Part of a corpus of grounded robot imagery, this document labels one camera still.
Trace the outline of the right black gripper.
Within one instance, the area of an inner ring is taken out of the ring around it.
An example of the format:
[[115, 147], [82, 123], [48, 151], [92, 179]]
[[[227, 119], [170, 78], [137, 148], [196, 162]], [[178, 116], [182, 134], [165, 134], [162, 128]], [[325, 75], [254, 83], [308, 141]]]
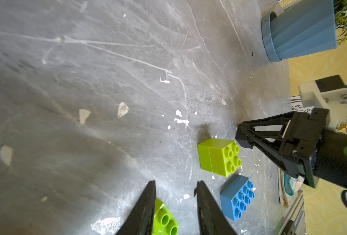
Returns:
[[318, 143], [329, 113], [328, 109], [314, 108], [311, 113], [288, 112], [244, 121], [238, 125], [235, 139], [244, 148], [257, 147], [289, 176], [301, 176], [305, 185], [315, 188], [319, 180], [314, 175]]

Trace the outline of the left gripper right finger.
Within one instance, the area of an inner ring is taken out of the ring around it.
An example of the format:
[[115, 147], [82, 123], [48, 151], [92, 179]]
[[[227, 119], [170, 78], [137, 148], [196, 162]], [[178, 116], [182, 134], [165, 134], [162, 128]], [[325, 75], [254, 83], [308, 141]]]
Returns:
[[198, 222], [201, 235], [236, 235], [204, 181], [195, 188], [198, 203]]

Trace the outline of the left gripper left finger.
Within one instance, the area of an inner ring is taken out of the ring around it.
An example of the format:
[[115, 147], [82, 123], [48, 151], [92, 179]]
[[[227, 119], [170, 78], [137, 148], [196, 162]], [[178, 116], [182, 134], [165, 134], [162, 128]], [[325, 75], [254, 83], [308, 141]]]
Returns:
[[156, 184], [149, 181], [116, 235], [151, 235], [155, 211]]

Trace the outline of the green lego brick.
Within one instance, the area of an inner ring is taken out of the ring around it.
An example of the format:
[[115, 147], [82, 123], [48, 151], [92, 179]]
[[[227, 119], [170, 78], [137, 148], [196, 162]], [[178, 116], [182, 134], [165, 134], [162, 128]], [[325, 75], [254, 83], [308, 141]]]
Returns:
[[177, 235], [178, 228], [179, 223], [167, 206], [156, 198], [152, 235]]
[[236, 141], [209, 139], [198, 145], [202, 170], [228, 177], [242, 166], [240, 147]]

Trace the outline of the blue long lego brick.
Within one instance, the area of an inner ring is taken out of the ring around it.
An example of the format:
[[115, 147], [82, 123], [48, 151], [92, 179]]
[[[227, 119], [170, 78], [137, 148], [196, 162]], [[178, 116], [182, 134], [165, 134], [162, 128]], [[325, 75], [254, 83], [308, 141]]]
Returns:
[[247, 211], [255, 198], [254, 185], [250, 178], [238, 175], [221, 193], [220, 201], [225, 217], [237, 221]]

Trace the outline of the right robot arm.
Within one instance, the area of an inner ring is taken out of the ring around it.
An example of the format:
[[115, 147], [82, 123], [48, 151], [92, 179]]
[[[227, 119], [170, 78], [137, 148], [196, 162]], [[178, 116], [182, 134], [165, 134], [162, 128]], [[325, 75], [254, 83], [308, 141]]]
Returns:
[[304, 178], [315, 188], [319, 179], [347, 189], [347, 135], [331, 131], [330, 111], [288, 112], [239, 124], [236, 141], [257, 147], [283, 172]]

